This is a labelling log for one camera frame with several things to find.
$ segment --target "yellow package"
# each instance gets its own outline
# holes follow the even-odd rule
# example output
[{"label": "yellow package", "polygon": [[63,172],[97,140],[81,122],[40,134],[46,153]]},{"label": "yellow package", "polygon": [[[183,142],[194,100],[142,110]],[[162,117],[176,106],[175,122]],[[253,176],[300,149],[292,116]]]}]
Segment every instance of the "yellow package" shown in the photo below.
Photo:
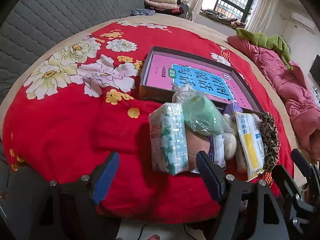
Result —
[{"label": "yellow package", "polygon": [[258,120],[253,114],[236,112],[239,138],[248,165],[248,181],[264,172],[264,148]]}]

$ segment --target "floor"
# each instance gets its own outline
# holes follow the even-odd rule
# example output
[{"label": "floor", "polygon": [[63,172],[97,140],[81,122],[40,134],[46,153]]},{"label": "floor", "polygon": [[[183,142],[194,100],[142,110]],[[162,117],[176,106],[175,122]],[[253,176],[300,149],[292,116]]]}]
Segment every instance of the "floor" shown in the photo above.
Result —
[{"label": "floor", "polygon": [[[123,240],[137,240],[141,228],[146,224],[146,222],[138,220],[125,220],[121,221],[120,230],[117,238],[122,238]],[[193,230],[186,227],[187,232],[192,235],[197,240],[205,240],[202,231]],[[186,240],[191,239],[187,236],[183,224],[148,224],[142,232],[140,240],[147,240],[154,234],[158,234],[161,240]]]}]

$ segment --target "stacked blankets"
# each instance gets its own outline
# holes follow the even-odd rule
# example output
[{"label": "stacked blankets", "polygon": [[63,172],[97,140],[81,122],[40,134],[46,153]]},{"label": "stacked blankets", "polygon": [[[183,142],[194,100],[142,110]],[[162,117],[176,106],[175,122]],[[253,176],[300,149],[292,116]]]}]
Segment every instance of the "stacked blankets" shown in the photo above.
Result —
[{"label": "stacked blankets", "polygon": [[180,7],[180,0],[144,0],[145,8],[154,10],[156,13],[181,16],[184,13]]},{"label": "stacked blankets", "polygon": [[229,18],[229,17],[225,17],[223,16],[223,14],[221,14],[220,12],[216,12],[214,10],[211,10],[211,9],[201,9],[201,11],[203,13],[205,13],[205,15],[216,21],[216,22],[219,22],[219,23],[222,23],[224,25],[227,25],[229,26],[230,28],[232,29],[236,29],[236,28],[245,28],[245,23],[242,23],[240,21],[238,21],[237,18]]}]

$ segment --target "cardboard box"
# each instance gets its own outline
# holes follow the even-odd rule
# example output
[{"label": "cardboard box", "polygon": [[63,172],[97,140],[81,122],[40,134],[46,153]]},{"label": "cardboard box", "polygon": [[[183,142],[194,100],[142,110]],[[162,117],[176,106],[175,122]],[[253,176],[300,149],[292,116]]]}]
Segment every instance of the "cardboard box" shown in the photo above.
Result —
[{"label": "cardboard box", "polygon": [[140,78],[140,99],[171,102],[183,84],[204,91],[218,108],[224,108],[234,99],[245,113],[264,112],[234,68],[191,53],[152,47]]}]

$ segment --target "television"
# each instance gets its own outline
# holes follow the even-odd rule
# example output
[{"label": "television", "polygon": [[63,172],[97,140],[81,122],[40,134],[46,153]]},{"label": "television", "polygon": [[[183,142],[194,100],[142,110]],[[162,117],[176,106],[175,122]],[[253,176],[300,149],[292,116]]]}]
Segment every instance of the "television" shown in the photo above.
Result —
[{"label": "television", "polygon": [[316,59],[314,60],[311,68],[310,68],[310,73],[314,80],[318,83],[320,86],[320,56],[317,55]]}]

